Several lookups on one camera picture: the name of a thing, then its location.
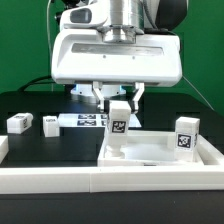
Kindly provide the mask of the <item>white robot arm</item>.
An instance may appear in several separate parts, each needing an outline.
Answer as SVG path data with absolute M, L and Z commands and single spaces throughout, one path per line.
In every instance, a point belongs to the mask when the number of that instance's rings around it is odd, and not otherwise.
M 182 77 L 180 39 L 171 30 L 188 0 L 63 0 L 51 76 L 58 84 L 90 86 L 101 110 L 103 91 L 133 85 L 131 108 L 145 86 L 171 87 Z

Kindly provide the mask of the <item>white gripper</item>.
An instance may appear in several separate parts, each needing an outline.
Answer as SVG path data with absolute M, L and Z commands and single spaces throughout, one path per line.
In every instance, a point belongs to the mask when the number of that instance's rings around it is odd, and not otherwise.
M 52 78 L 58 84 L 92 83 L 104 112 L 102 83 L 135 83 L 131 109 L 139 110 L 145 85 L 170 87 L 182 77 L 180 40 L 174 35 L 138 35 L 134 44 L 105 43 L 93 29 L 64 29 L 56 37 Z

